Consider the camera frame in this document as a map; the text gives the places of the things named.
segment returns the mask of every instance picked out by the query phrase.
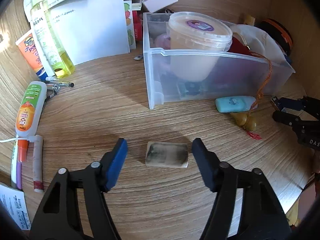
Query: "orange sunscreen tube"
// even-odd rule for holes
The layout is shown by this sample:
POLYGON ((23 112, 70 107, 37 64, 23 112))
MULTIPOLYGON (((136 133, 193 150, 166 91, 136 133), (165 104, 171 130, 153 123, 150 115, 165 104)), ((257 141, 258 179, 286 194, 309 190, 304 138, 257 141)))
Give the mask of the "orange sunscreen tube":
POLYGON ((45 81, 45 78, 48 77, 48 75, 41 63, 39 53, 32 36, 32 31, 28 31, 20 39, 18 39, 16 41, 16 45, 40 80, 45 81))

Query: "yellow liquid bottle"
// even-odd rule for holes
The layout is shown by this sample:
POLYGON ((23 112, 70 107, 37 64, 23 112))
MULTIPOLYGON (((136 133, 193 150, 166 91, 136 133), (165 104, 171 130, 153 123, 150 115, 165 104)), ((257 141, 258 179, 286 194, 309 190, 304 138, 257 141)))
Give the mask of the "yellow liquid bottle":
POLYGON ((31 0, 30 11, 37 39, 58 78, 69 76, 75 70, 59 36, 52 28, 47 0, 31 0))

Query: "plastic storage bin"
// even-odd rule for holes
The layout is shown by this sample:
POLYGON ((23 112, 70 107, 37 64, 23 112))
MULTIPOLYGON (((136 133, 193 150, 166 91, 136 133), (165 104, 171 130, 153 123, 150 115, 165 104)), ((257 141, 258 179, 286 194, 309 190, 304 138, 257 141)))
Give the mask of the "plastic storage bin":
MULTIPOLYGON (((167 33, 169 17, 169 14, 162 13, 143 14, 143 57, 150 109, 165 102, 256 95, 269 72, 267 60, 229 52, 155 48, 155 39, 167 33), (199 66, 202 59, 208 62, 212 57, 218 57, 204 80, 191 82, 174 74, 171 64, 173 67, 176 64, 187 65, 194 56, 198 56, 199 66)), ((273 63, 271 79, 264 88, 264 94, 275 94, 294 72, 287 62, 282 65, 273 63)))

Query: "screw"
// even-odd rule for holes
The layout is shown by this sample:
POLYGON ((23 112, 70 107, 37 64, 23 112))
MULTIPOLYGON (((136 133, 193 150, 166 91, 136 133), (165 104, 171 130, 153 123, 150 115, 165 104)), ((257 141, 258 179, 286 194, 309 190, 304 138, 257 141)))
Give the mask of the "screw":
POLYGON ((59 170, 58 170, 58 173, 59 174, 65 174, 67 172, 67 169, 66 168, 60 168, 59 170))
POLYGON ((229 163, 227 163, 227 162, 220 162, 219 166, 220 166, 221 168, 228 168, 228 167, 229 167, 229 163))
POLYGON ((98 168, 100 166, 100 162, 93 162, 90 164, 92 168, 98 168))
POLYGON ((260 170, 259 168, 254 168, 252 171, 258 175, 262 174, 262 170, 260 170))

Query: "round sticker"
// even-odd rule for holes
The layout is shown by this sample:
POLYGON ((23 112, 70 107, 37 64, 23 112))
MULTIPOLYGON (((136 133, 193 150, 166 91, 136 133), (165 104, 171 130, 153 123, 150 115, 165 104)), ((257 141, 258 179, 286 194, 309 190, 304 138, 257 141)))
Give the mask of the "round sticker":
POLYGON ((198 20, 189 20, 189 21, 186 21, 186 23, 192 27, 192 28, 195 28, 195 29, 198 29, 198 30, 201 30, 201 31, 207 31, 207 32, 212 32, 214 31, 214 28, 208 24, 208 23, 205 23, 205 22, 202 22, 202 21, 198 21, 198 20))

